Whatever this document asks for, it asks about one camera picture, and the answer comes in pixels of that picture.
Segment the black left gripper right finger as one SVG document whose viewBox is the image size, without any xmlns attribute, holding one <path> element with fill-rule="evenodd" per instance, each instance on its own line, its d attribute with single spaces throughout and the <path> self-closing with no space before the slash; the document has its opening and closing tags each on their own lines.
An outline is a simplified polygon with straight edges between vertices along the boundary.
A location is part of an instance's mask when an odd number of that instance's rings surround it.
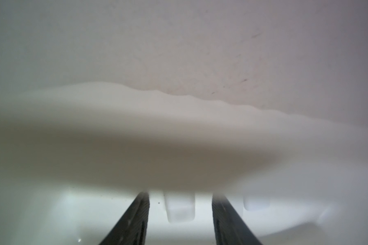
<svg viewBox="0 0 368 245">
<path fill-rule="evenodd" d="M 216 245 L 262 245 L 225 196 L 213 194 Z"/>
</svg>

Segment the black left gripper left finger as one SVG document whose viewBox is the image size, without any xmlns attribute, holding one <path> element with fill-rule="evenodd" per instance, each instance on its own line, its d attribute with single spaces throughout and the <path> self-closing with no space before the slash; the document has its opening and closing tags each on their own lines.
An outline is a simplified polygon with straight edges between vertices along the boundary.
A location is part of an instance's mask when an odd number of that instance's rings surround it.
<svg viewBox="0 0 368 245">
<path fill-rule="evenodd" d="M 139 193 L 100 245 L 144 245 L 149 207 L 149 194 Z"/>
</svg>

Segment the clear white usb flash drive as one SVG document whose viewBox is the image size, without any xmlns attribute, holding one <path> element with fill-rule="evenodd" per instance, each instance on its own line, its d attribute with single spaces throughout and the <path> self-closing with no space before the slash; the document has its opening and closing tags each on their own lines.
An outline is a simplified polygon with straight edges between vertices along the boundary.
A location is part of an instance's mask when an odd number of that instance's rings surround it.
<svg viewBox="0 0 368 245">
<path fill-rule="evenodd" d="M 169 223 L 195 219 L 195 193 L 164 192 L 164 202 Z"/>
</svg>

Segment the white plastic storage box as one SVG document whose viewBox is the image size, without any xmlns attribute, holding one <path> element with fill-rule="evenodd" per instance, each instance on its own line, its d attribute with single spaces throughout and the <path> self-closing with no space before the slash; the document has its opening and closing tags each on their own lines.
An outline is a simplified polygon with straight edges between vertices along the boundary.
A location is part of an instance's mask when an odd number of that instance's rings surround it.
<svg viewBox="0 0 368 245">
<path fill-rule="evenodd" d="M 213 245 L 213 194 L 265 245 L 368 245 L 368 129 L 107 82 L 0 97 L 0 245 L 96 245 L 141 192 L 149 245 Z"/>
</svg>

